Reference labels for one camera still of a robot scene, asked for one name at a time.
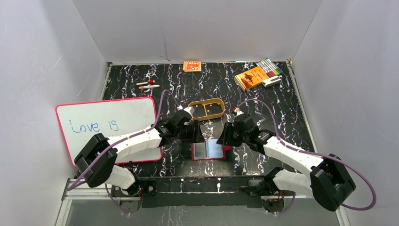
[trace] marble table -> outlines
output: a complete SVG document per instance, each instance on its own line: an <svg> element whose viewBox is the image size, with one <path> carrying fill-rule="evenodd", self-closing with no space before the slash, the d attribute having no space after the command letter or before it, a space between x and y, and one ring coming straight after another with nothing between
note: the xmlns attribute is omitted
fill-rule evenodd
<svg viewBox="0 0 399 226"><path fill-rule="evenodd" d="M104 91L104 100L152 97L158 108L164 89L170 90L177 101L186 107L192 101L220 98L226 108L222 118L202 121L201 130L205 139L219 138L223 125L232 121L231 111L248 98L263 100L272 109L280 136L286 141L313 150L293 83L286 62L276 62L283 70L281 84L265 88L262 85L243 91L235 82L234 75L255 67L255 63L208 63L202 64L202 71L186 73L183 64L164 65L111 65ZM160 88L139 89L136 83L155 80ZM248 112L262 129L273 131L268 110L261 104L248 103L241 108ZM176 112L172 98L164 99L161 118ZM254 152L242 145L226 152L222 160L192 160L191 145L174 142L164 147L162 159L153 162L125 164L133 168L139 177L223 177L266 175L276 166L288 166L280 161Z"/></svg>

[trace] orange box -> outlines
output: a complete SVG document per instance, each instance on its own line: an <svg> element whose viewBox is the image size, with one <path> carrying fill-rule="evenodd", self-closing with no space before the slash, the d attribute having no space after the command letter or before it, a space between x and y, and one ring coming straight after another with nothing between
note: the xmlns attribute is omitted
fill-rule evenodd
<svg viewBox="0 0 399 226"><path fill-rule="evenodd" d="M185 72L200 72L201 61L185 61L183 63L183 71Z"/></svg>

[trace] black metal base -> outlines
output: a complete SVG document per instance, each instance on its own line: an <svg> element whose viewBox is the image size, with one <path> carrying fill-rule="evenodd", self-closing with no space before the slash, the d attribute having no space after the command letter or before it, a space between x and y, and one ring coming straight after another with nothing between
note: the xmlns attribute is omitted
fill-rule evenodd
<svg viewBox="0 0 399 226"><path fill-rule="evenodd" d="M235 177L163 177L140 178L143 184L142 208L162 206L247 206L262 208L261 194L243 192L250 181L262 181L263 176ZM112 187L114 197L127 197L120 189Z"/></svg>

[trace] white wall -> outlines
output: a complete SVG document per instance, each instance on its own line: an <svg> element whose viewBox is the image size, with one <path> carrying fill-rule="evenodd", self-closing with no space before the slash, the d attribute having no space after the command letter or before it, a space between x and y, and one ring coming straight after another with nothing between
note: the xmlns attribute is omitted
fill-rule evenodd
<svg viewBox="0 0 399 226"><path fill-rule="evenodd" d="M324 0L294 57L294 71L316 145L363 172L377 204L347 210L353 226L398 225L399 2ZM371 193L346 201L366 206Z"/></svg>
<svg viewBox="0 0 399 226"><path fill-rule="evenodd" d="M54 109L99 99L106 62L71 0L1 0L0 62L1 225L54 225L76 172Z"/></svg>
<svg viewBox="0 0 399 226"><path fill-rule="evenodd" d="M322 0L73 0L113 63L293 58Z"/></svg>

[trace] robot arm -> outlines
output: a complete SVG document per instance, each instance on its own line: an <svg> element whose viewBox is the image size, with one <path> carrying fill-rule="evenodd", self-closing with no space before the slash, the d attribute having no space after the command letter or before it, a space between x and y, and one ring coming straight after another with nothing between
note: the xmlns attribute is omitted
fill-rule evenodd
<svg viewBox="0 0 399 226"><path fill-rule="evenodd" d="M140 179L128 169L114 165L118 159L149 148L171 144L175 139L187 143L204 142L199 122L192 120L193 108L183 109L180 106L178 109L172 118L157 122L154 129L149 130L151 127L147 127L137 136L132 136L137 132L115 137L104 137L102 133L95 134L75 158L75 164L80 172L86 170L110 144L117 143L121 139L125 140L114 145L84 176L88 186L97 187L106 183L125 189L129 194L135 194L140 189L138 182Z"/></svg>
<svg viewBox="0 0 399 226"><path fill-rule="evenodd" d="M278 159L299 172L289 172L276 167L257 186L249 186L247 193L274 194L277 191L294 191L311 196L325 209L335 211L356 189L346 168L329 159L293 151L299 147L281 142L273 132L260 130L251 116L239 109L233 123L226 123L218 144L241 146Z"/></svg>

